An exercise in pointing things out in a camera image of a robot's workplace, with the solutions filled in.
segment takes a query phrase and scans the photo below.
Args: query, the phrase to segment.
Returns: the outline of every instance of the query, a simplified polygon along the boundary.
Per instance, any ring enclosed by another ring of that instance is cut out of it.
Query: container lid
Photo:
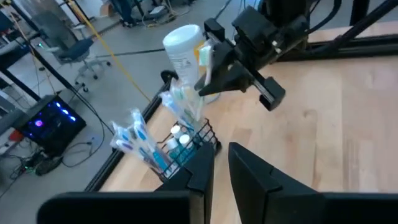
[[[172,138],[166,142],[166,145],[169,150],[172,150],[172,149],[175,149],[176,147],[178,147],[178,142],[175,138]]]
[[[170,130],[170,132],[171,132],[172,134],[177,134],[177,133],[179,133],[180,131],[181,131],[181,127],[178,126],[178,125],[175,125],[175,126],[172,127],[172,129]]]
[[[187,134],[183,134],[180,137],[180,143],[181,145],[183,145],[184,147],[187,146],[188,142],[191,140],[191,138],[189,137],[189,135]]]
[[[203,39],[200,26],[189,24],[167,34],[163,39],[163,46],[168,52],[184,51],[193,48]]]

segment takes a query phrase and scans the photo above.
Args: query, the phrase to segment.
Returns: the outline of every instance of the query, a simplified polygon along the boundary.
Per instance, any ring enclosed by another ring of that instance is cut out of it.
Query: blue led light
[[[35,125],[37,127],[41,127],[41,126],[43,126],[43,121],[42,120],[37,120],[37,121],[35,121]]]

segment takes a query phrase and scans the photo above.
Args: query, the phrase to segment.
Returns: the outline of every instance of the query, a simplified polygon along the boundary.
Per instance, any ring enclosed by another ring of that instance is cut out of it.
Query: wooden table
[[[346,29],[323,30],[328,40]],[[398,22],[362,35],[397,33]],[[273,112],[259,92],[223,93],[206,117],[223,150],[216,157],[212,223],[239,223],[228,170],[228,143],[238,142],[302,183],[332,192],[398,192],[398,57],[276,63],[261,70],[286,89]],[[163,139],[174,123],[160,107],[149,122]],[[101,191],[151,191],[160,180],[125,155]]]

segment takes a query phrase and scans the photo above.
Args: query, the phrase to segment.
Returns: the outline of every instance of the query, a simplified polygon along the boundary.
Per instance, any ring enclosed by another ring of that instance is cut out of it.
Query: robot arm
[[[266,0],[260,2],[258,10],[248,6],[232,23],[238,33],[234,37],[235,44],[225,38],[225,29],[216,19],[208,19],[205,22],[206,38],[216,43],[213,71],[209,85],[204,86],[205,77],[195,85],[199,94],[245,92],[254,85],[261,93],[260,102],[269,111],[276,108],[284,98],[285,90],[272,77],[264,78],[258,70],[293,48],[305,48],[312,32],[309,28],[312,2]]]

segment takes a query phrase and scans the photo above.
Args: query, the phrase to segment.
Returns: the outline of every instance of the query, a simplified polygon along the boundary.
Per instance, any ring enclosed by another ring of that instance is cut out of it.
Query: gray floor
[[[117,26],[103,35],[103,39],[110,46],[114,53],[123,53],[128,51],[148,50],[162,48],[163,37],[171,30],[184,24],[194,23],[202,25],[203,21],[214,16],[222,7],[225,0],[198,0],[192,7],[190,13],[177,18],[160,27],[146,29],[144,27],[134,27],[132,29]],[[253,4],[254,0],[247,0],[247,3]],[[382,0],[373,0],[371,7],[376,7]],[[232,35],[231,21],[238,14],[240,1],[235,0],[225,10],[220,17],[219,22],[226,27],[228,37]],[[319,7],[312,16],[313,24],[322,20],[332,8],[332,0],[321,1]],[[352,1],[343,1],[343,6],[339,14],[324,28],[342,27],[349,24]],[[387,15],[383,21],[391,21],[398,17],[397,9]],[[91,49],[91,53],[96,55],[107,54],[101,43],[97,41]],[[43,52],[46,59],[70,82],[73,81],[76,71],[80,65],[60,66],[59,63],[49,54]],[[118,60],[133,77],[136,83],[143,89],[144,93],[152,98],[157,90],[162,86],[160,72],[164,69],[171,69],[172,66],[164,52],[120,56]],[[115,62],[112,67],[107,67],[105,71],[100,71],[99,80],[94,81],[90,75],[84,79],[90,89],[89,93],[83,95],[96,108],[104,121],[117,121],[126,123],[129,120],[129,109],[138,107],[144,109],[147,105],[146,99],[133,87],[129,79],[120,72]],[[34,91],[38,90],[37,77],[34,73],[34,66],[30,55],[25,56],[21,61],[10,68],[18,78],[23,80],[26,85]],[[40,95],[52,93],[45,72],[39,72]],[[63,86],[54,78],[50,77],[55,90],[61,90]],[[73,102],[77,112],[86,120],[88,127],[74,140],[74,142],[89,141],[94,138],[94,147],[100,144],[102,130],[98,119],[83,106],[78,100]],[[0,223],[35,223],[35,213],[40,204],[46,199],[62,192],[81,191],[87,183],[93,178],[103,162],[111,153],[109,147],[110,133],[106,130],[106,137],[100,150],[81,166],[69,169],[60,166],[53,172],[43,177],[37,177],[33,174],[25,174],[19,178],[9,191],[0,198]],[[86,149],[85,152],[75,154],[68,158],[68,161],[74,163],[87,156],[88,148],[86,146],[76,147],[73,150],[79,151]],[[29,155],[28,149],[18,147],[14,154]],[[17,164],[17,161],[3,159],[0,161],[0,194],[2,194],[11,183],[8,175],[11,169]]]

